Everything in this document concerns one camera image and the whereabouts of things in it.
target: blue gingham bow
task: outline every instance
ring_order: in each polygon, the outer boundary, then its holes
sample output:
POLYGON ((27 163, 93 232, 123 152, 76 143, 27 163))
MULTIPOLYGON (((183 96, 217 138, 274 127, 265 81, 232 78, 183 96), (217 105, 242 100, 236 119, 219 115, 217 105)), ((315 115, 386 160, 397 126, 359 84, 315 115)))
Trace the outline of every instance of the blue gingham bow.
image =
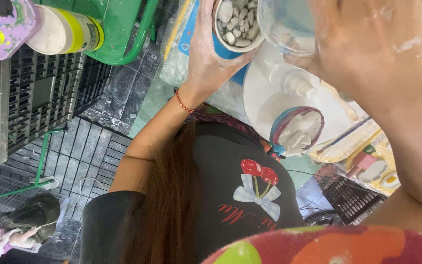
POLYGON ((260 205, 265 212, 267 212, 274 221, 279 219, 279 213, 281 209, 279 205, 272 203, 274 199, 278 198, 281 195, 281 192, 272 186, 269 192, 263 198, 258 198, 253 191, 253 181, 252 175, 250 174, 241 174, 243 187, 239 186, 234 192, 234 200, 243 201, 243 202, 255 202, 260 205))

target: long brown hair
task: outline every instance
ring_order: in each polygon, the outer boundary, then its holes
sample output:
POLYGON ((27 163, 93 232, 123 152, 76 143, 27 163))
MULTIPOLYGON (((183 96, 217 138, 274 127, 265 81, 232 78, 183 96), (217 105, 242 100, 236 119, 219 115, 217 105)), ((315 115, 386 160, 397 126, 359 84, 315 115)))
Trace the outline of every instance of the long brown hair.
POLYGON ((123 263, 193 261, 191 237, 198 194, 198 169, 192 159, 195 135, 194 123, 184 125, 152 161, 146 199, 126 219, 123 263))

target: red cherry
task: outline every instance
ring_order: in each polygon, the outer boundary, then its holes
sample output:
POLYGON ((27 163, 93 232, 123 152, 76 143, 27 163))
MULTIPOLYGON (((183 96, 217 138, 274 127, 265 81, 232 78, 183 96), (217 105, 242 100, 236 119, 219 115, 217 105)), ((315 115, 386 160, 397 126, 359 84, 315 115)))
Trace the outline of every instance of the red cherry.
POLYGON ((262 166, 253 160, 244 159, 241 161, 241 168, 244 174, 260 177, 263 174, 262 166))
POLYGON ((276 172, 268 167, 263 167, 262 179, 266 183, 271 183, 272 185, 276 185, 279 180, 276 172))

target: black t-shirt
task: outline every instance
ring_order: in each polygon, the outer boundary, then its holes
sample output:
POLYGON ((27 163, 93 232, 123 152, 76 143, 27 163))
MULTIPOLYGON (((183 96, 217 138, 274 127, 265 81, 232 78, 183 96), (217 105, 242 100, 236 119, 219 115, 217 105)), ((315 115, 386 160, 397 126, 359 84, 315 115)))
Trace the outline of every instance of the black t-shirt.
MULTIPOLYGON (((200 171, 202 193, 194 237, 196 260, 246 236, 305 225, 290 175, 257 141, 219 124, 197 125, 197 132, 193 158, 200 171)), ((143 199, 138 192, 119 191, 87 204, 81 264, 120 263, 124 218, 130 207, 139 206, 143 199)))

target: white cord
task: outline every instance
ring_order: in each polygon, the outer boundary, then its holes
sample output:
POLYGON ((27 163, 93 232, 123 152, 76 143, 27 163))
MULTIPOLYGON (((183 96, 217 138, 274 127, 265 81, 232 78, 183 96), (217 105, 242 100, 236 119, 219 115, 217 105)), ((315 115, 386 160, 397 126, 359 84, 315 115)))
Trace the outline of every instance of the white cord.
POLYGON ((101 183, 98 179, 96 179, 96 178, 94 178, 94 177, 84 177, 84 178, 80 179, 80 180, 79 180, 79 196, 77 197, 76 203, 73 205, 73 207, 72 207, 72 208, 71 208, 71 209, 70 209, 67 213, 65 213, 65 216, 64 216, 64 217, 62 217, 62 218, 60 218, 60 219, 58 219, 58 220, 56 220, 56 221, 54 221, 54 222, 51 222, 51 223, 49 223, 49 224, 41 225, 41 226, 39 226, 39 227, 38 227, 38 229, 40 229, 41 227, 47 226, 47 225, 51 225, 51 224, 57 223, 58 221, 61 221, 63 218, 67 217, 67 215, 68 215, 71 211, 73 211, 73 210, 74 210, 74 208, 76 208, 76 205, 77 205, 77 203, 79 202, 79 200, 80 200, 80 198, 81 198, 81 193, 83 192, 83 190, 82 190, 82 185, 81 185, 82 180, 86 180, 86 179, 93 179, 93 180, 97 181, 98 183, 100 183, 100 185, 102 186, 102 189, 105 191, 105 193, 107 193, 107 189, 105 189, 104 185, 103 185, 103 184, 102 184, 102 183, 101 183))

